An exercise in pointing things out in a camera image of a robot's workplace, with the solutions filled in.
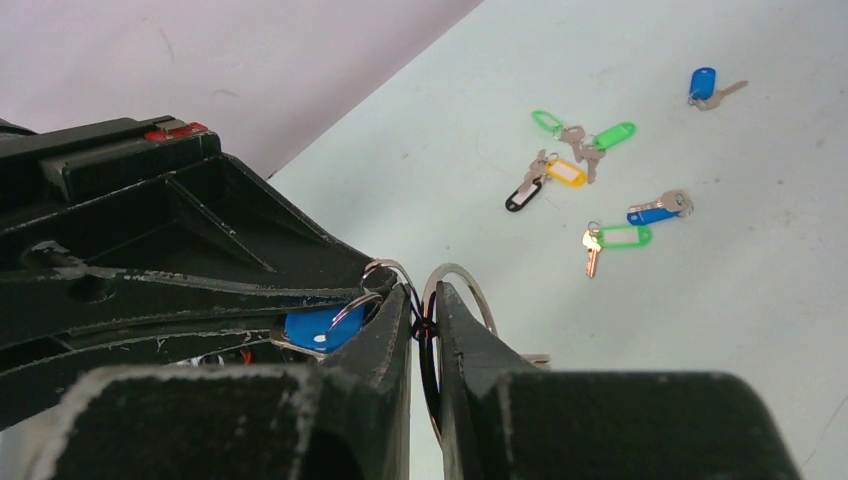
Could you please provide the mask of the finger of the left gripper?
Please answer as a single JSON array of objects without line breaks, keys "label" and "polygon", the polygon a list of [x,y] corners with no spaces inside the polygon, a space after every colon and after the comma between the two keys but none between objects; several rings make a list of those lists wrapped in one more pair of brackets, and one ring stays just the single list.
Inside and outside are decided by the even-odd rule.
[{"label": "finger of the left gripper", "polygon": [[122,365],[169,365],[199,357],[256,362],[293,359],[270,345],[272,328],[285,317],[260,316],[146,326],[92,336],[59,335],[1,350],[1,428],[15,426],[55,406],[89,371]]},{"label": "finger of the left gripper", "polygon": [[339,241],[221,155],[85,200],[1,163],[1,345],[131,325],[343,305],[387,292]]}]

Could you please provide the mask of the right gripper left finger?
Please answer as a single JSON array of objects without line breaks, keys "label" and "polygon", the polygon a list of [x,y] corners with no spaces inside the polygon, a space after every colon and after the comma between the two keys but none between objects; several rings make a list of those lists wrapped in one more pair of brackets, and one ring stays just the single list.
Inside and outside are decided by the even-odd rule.
[{"label": "right gripper left finger", "polygon": [[411,302],[321,363],[116,366],[63,397],[30,479],[405,479]]}]

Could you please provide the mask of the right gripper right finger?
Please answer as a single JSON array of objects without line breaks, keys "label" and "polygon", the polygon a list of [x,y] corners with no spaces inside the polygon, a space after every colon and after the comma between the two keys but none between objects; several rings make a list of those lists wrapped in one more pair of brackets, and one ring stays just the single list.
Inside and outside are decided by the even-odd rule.
[{"label": "right gripper right finger", "polygon": [[449,479],[796,479],[763,401],[707,371],[507,371],[441,445]]}]

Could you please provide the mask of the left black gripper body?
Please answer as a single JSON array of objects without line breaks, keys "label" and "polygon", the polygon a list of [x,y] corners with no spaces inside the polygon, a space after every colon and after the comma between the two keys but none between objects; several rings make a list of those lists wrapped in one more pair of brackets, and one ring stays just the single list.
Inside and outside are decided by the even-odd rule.
[{"label": "left black gripper body", "polygon": [[145,185],[222,151],[219,136],[172,116],[124,117],[36,133],[1,123],[1,228]]}]

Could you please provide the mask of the large silver keyring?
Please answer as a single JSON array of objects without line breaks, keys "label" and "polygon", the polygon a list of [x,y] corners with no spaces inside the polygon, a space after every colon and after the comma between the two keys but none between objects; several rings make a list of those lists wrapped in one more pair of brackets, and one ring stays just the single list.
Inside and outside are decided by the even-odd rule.
[{"label": "large silver keyring", "polygon": [[461,265],[436,267],[418,290],[400,262],[378,258],[364,267],[360,283],[382,271],[396,276],[412,303],[422,388],[440,445],[473,431],[473,398],[485,395],[499,375],[551,369],[549,355],[519,354],[500,339],[482,287]]}]

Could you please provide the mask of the blue tag key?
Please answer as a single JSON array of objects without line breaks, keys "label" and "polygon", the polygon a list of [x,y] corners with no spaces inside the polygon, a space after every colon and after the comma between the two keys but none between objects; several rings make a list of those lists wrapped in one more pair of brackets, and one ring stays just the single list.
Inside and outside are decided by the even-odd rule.
[{"label": "blue tag key", "polygon": [[323,360],[355,337],[382,303],[379,293],[369,292],[343,307],[286,314],[269,330],[270,343]]},{"label": "blue tag key", "polygon": [[664,192],[656,200],[631,206],[626,220],[631,225],[645,226],[672,218],[685,218],[694,210],[694,202],[682,190]]},{"label": "blue tag key", "polygon": [[748,80],[740,80],[726,88],[718,88],[716,80],[717,73],[714,68],[696,68],[690,77],[687,104],[700,111],[710,111],[719,107],[725,97],[749,85]]}]

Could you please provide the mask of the green outlined tag key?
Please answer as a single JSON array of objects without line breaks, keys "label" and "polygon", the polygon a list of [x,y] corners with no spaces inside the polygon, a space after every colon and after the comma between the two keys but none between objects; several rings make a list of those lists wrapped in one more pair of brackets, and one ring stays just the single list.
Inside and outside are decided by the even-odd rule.
[{"label": "green outlined tag key", "polygon": [[647,226],[601,226],[597,222],[590,222],[581,240],[588,254],[587,277],[595,277],[599,256],[603,250],[644,247],[650,244],[653,238],[653,232]]}]

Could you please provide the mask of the black tag key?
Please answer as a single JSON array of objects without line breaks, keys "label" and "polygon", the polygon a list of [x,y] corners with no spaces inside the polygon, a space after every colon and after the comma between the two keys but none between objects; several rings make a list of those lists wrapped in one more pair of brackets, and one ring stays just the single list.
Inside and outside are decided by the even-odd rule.
[{"label": "black tag key", "polygon": [[529,164],[519,187],[505,200],[504,205],[508,212],[521,211],[541,191],[547,177],[547,165],[547,151],[541,149]]}]

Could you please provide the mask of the yellow tag key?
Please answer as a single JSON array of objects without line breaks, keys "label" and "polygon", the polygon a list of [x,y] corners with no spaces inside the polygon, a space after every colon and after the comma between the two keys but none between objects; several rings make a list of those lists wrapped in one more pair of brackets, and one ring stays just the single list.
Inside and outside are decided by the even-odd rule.
[{"label": "yellow tag key", "polygon": [[588,180],[583,170],[560,158],[549,159],[545,171],[548,177],[572,188],[582,187]]}]

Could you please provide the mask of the green tag key loose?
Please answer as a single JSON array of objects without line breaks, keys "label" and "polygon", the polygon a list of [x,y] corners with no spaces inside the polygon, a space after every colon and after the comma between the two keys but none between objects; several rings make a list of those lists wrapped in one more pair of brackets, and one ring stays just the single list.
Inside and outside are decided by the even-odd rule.
[{"label": "green tag key loose", "polygon": [[597,167],[606,155],[606,152],[624,141],[630,139],[637,132],[637,127],[632,122],[620,122],[600,133],[592,136],[581,148],[581,158],[587,163],[587,182],[593,184],[597,178]]}]

